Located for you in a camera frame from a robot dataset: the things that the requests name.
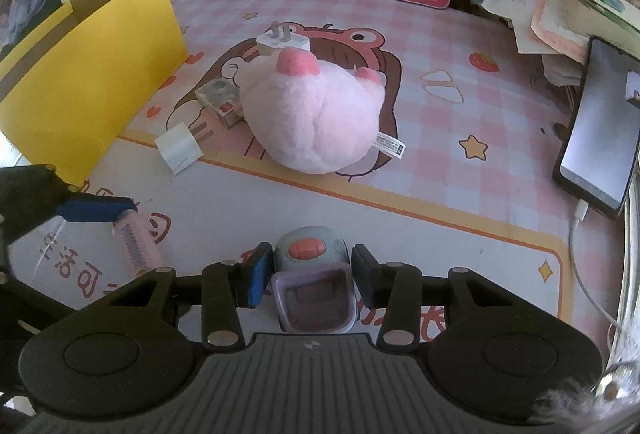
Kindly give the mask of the pink comb case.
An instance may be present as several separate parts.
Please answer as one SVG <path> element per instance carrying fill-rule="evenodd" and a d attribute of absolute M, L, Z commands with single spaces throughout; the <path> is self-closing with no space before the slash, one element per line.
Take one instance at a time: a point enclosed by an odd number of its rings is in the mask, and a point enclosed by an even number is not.
<path fill-rule="evenodd" d="M 160 250 L 146 227 L 146 221 L 137 211 L 127 210 L 120 214 L 113 232 L 131 278 L 138 278 L 164 266 Z"/>

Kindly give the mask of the grey toy stapler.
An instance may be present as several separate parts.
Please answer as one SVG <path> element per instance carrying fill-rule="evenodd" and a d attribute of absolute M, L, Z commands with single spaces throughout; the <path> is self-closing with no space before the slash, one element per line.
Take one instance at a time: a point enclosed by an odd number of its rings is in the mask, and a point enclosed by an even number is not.
<path fill-rule="evenodd" d="M 306 226 L 279 239 L 271 291 L 286 333 L 341 334 L 355 324 L 348 249 L 330 228 Z"/>

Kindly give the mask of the yellow cardboard box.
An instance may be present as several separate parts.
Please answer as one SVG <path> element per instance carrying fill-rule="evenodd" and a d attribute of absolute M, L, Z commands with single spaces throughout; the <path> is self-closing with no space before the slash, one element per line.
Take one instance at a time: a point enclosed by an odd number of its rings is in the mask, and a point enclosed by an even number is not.
<path fill-rule="evenodd" d="M 170 0 L 71 0 L 2 59 L 2 134 L 79 185 L 187 56 Z"/>

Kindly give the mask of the white charger plug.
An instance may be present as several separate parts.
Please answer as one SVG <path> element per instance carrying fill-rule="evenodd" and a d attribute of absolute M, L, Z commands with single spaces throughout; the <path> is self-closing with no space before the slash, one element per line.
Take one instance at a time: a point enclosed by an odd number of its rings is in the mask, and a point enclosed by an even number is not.
<path fill-rule="evenodd" d="M 303 27 L 292 22 L 273 22 L 266 32 L 258 35 L 256 45 L 260 56 L 270 56 L 288 47 L 310 51 L 310 41 Z"/>
<path fill-rule="evenodd" d="M 206 123 L 188 128 L 186 124 L 180 122 L 158 136 L 154 144 L 171 173 L 177 175 L 204 157 L 201 143 L 213 134 L 214 132 L 207 127 Z"/>

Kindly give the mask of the pink checkered table mat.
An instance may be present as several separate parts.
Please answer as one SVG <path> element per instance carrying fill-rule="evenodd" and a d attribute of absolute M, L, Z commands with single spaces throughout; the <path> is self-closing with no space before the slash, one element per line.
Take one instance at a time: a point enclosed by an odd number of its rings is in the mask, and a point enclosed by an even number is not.
<path fill-rule="evenodd" d="M 466 266 L 604 344 L 622 228 L 553 183 L 567 115 L 501 24 L 391 0 L 78 0 L 1 65 L 1 161 L 124 196 L 52 218 L 18 276 L 81 307 L 268 242 Z"/>

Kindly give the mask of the small beige cube box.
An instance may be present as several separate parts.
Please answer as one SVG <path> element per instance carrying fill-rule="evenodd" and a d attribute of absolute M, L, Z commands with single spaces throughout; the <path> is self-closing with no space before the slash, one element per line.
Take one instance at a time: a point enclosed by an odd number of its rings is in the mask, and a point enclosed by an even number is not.
<path fill-rule="evenodd" d="M 195 96 L 226 128 L 243 120 L 239 87 L 227 79 L 217 78 L 205 83 L 195 90 Z"/>

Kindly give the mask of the pink plush pig toy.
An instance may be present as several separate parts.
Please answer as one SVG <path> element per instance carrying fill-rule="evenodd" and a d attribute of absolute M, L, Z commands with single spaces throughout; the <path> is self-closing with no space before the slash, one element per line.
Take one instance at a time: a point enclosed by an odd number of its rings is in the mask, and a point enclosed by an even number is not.
<path fill-rule="evenodd" d="M 343 68 L 288 47 L 243 64 L 233 82 L 244 120 L 272 160 L 305 174 L 367 175 L 392 157 L 399 82 L 367 66 Z"/>

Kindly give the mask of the black smartphone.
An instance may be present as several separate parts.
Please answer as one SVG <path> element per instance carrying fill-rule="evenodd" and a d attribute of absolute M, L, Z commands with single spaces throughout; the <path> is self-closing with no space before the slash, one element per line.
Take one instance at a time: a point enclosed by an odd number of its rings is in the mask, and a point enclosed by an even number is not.
<path fill-rule="evenodd" d="M 590 38 L 580 88 L 553 179 L 615 218 L 639 152 L 639 61 L 602 38 Z"/>

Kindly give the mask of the stack of papers and books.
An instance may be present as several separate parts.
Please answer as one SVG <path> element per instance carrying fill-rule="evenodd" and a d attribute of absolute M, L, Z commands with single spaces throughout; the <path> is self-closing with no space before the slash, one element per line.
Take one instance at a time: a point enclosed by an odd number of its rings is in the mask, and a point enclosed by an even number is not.
<path fill-rule="evenodd" d="M 594 41 L 630 58 L 639 73 L 639 4 L 627 0 L 484 0 L 491 15 L 508 20 L 522 55 L 539 55 L 555 85 L 575 85 Z"/>

